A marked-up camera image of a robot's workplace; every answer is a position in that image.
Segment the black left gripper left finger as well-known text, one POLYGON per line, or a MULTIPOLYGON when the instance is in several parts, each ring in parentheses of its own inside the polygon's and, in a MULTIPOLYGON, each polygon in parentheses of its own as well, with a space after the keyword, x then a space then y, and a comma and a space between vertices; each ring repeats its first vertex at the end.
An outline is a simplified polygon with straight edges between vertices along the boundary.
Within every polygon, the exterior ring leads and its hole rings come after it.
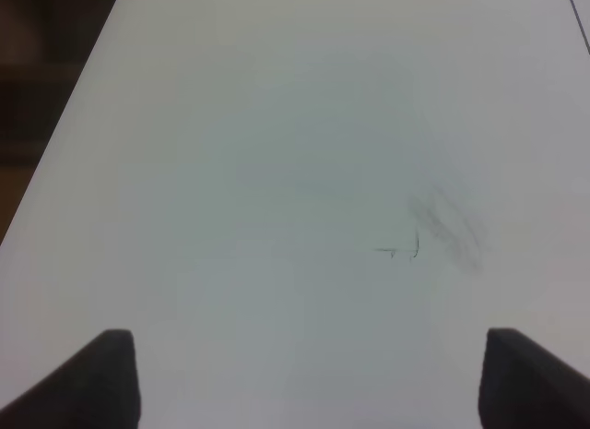
POLYGON ((134 337, 108 329, 1 409, 3 428, 137 428, 134 337))

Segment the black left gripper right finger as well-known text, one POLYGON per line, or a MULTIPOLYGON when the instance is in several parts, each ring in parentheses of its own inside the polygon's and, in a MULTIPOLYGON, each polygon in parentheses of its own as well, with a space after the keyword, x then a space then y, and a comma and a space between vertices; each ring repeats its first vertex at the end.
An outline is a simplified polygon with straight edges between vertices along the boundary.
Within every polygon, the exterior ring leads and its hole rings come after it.
POLYGON ((589 379, 513 328, 491 328, 478 391, 481 426, 587 428, 589 379))

